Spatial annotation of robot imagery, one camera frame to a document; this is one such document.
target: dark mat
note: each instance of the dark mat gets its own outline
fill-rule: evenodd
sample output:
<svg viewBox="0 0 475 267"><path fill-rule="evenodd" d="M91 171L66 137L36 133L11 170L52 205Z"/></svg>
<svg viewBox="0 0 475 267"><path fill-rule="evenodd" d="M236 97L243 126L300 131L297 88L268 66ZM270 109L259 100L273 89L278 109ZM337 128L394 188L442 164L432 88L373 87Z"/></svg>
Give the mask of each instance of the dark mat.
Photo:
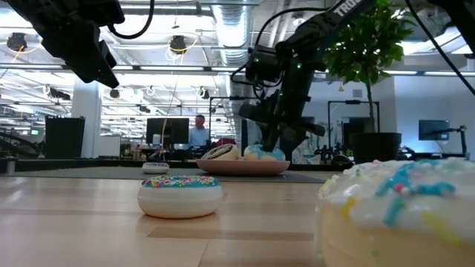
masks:
<svg viewBox="0 0 475 267"><path fill-rule="evenodd" d="M210 175L200 169L172 168L166 174L168 176L179 175ZM93 167L93 168L71 168L52 171L21 171L8 175L10 177L52 177L52 178L95 178L95 179L145 179L154 177L156 174L143 174L141 168L132 167ZM299 183L323 183L331 174L324 172L321 179L286 171L274 177L227 177L221 175L210 175L218 178L221 182L299 182Z"/></svg>

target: ceiling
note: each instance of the ceiling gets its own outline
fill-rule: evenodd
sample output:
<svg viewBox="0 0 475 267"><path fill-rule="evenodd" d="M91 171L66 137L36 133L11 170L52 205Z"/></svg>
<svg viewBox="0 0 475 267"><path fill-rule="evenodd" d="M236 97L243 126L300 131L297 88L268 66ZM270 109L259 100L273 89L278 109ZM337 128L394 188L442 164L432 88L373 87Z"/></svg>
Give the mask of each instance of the ceiling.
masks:
<svg viewBox="0 0 475 267"><path fill-rule="evenodd" d="M106 27L101 29L101 39L105 40L112 54L121 66L224 66L224 53L245 53L254 44L263 23L276 10L290 7L329 7L333 0L229 0L236 7L246 5L249 14L248 33L222 32L217 22L216 6L226 0L200 1L202 13L196 12L195 2L156 2L156 12L147 33L138 39L123 40L113 36ZM466 53L465 42L458 30L446 27L449 19L443 10L427 7L424 1L414 1L421 10L420 16L430 31L438 36L437 41L449 53ZM122 34L136 33L147 19L147 1L121 1L125 12L125 22L116 26ZM314 13L297 13L275 20L263 32L261 45L272 46L291 35L298 22L308 19ZM6 46L12 33L26 33L28 49L17 54ZM169 41L172 36L184 36L187 51L184 54L172 53ZM246 36L240 47L223 44L239 35ZM55 70L35 69L39 65L63 65L61 59L52 57L40 43L36 31L21 16L13 12L7 4L0 4L0 64L22 64L25 69L6 69L0 81L0 127L24 127L44 125L44 115L70 116L71 101L54 99L48 96L50 89L67 93L73 98L73 85L76 76L60 67ZM407 54L404 61L393 66L395 70L447 70L445 63L434 54L433 46L419 28L402 44ZM451 55L459 67L466 63L462 54ZM197 113L209 115L209 99L201 95L206 90L210 96L235 95L238 91L229 81L228 71L202 73L132 70L124 68L117 71L120 98L110 97L110 88L103 87L102 132L119 132L126 136L141 136L145 119L151 116L190 116ZM242 101L230 102L214 100L216 112L212 115L212 135L238 136L240 123L235 119L236 108ZM138 104L148 107L150 113L142 112Z"/></svg>

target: person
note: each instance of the person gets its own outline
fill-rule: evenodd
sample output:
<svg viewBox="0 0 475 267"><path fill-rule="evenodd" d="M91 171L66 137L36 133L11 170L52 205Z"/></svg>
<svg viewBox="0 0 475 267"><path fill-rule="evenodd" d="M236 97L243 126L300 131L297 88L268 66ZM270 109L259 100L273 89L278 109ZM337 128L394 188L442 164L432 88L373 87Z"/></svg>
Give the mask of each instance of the person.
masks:
<svg viewBox="0 0 475 267"><path fill-rule="evenodd" d="M190 147L200 147L206 145L206 140L208 140L208 130L205 129L205 116L197 115L194 118L194 127L190 129L189 134L189 146Z"/></svg>

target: frosted donut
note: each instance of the frosted donut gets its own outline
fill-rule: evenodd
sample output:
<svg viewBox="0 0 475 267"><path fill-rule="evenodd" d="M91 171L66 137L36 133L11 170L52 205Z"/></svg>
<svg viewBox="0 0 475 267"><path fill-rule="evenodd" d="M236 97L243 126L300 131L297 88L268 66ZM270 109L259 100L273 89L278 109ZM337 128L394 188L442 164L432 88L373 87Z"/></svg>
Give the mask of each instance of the frosted donut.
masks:
<svg viewBox="0 0 475 267"><path fill-rule="evenodd" d="M166 174L170 170L170 166L164 162L145 162L142 165L144 174Z"/></svg>
<svg viewBox="0 0 475 267"><path fill-rule="evenodd" d="M238 147L232 144L225 144L206 152L201 159L236 160L238 157Z"/></svg>
<svg viewBox="0 0 475 267"><path fill-rule="evenodd" d="M320 189L326 267L475 266L475 163L372 162Z"/></svg>
<svg viewBox="0 0 475 267"><path fill-rule="evenodd" d="M274 148L273 152L265 152L262 145L250 145L244 150L246 160L285 160L285 154L279 148Z"/></svg>
<svg viewBox="0 0 475 267"><path fill-rule="evenodd" d="M153 177L142 182L139 207L153 217L185 219L213 213L223 198L213 177Z"/></svg>

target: plate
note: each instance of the plate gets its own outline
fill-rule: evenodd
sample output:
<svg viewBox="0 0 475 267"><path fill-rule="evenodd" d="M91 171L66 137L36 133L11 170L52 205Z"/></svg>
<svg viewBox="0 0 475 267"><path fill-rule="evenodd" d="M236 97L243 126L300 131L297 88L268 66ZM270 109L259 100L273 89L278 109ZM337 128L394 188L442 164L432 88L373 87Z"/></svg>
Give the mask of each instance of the plate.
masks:
<svg viewBox="0 0 475 267"><path fill-rule="evenodd" d="M260 161L260 160L209 160L199 159L198 167L210 174L272 176L283 173L290 161Z"/></svg>

